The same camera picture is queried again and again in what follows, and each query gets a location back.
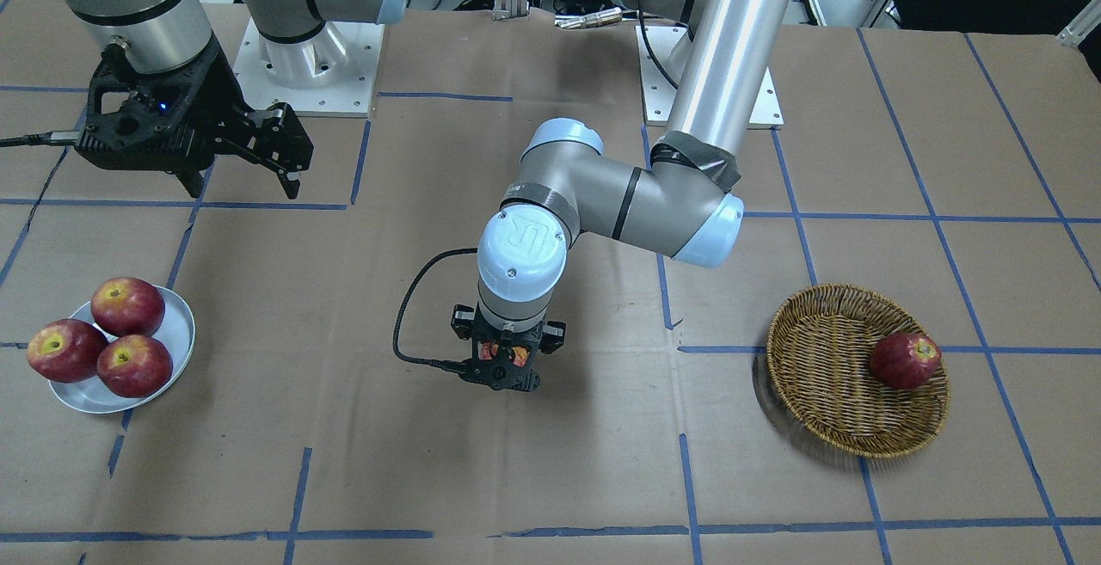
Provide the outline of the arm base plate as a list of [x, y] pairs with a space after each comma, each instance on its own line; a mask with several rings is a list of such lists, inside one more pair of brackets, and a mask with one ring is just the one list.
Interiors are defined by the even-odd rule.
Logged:
[[299, 117], [366, 118], [385, 25], [328, 21], [294, 44], [263, 37], [251, 21], [233, 63], [247, 104], [290, 104]]
[[[659, 68], [676, 82], [680, 79], [691, 55], [693, 41], [687, 28], [664, 28], [648, 23], [645, 31], [637, 29], [637, 63], [641, 72], [643, 113], [645, 124], [664, 127], [675, 101], [674, 86], [659, 73]], [[781, 127], [784, 117], [770, 70], [760, 83], [753, 111], [746, 129], [760, 130]]]

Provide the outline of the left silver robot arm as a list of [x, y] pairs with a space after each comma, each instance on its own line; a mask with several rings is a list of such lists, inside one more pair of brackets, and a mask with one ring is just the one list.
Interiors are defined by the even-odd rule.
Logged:
[[472, 249], [478, 301], [453, 307], [453, 333], [471, 354], [430, 366], [495, 390], [538, 385], [536, 357], [565, 341], [548, 305], [584, 233], [689, 267], [724, 263], [744, 216], [733, 193], [738, 152], [787, 3], [705, 1], [648, 169], [606, 157], [601, 138], [578, 120], [539, 126]]

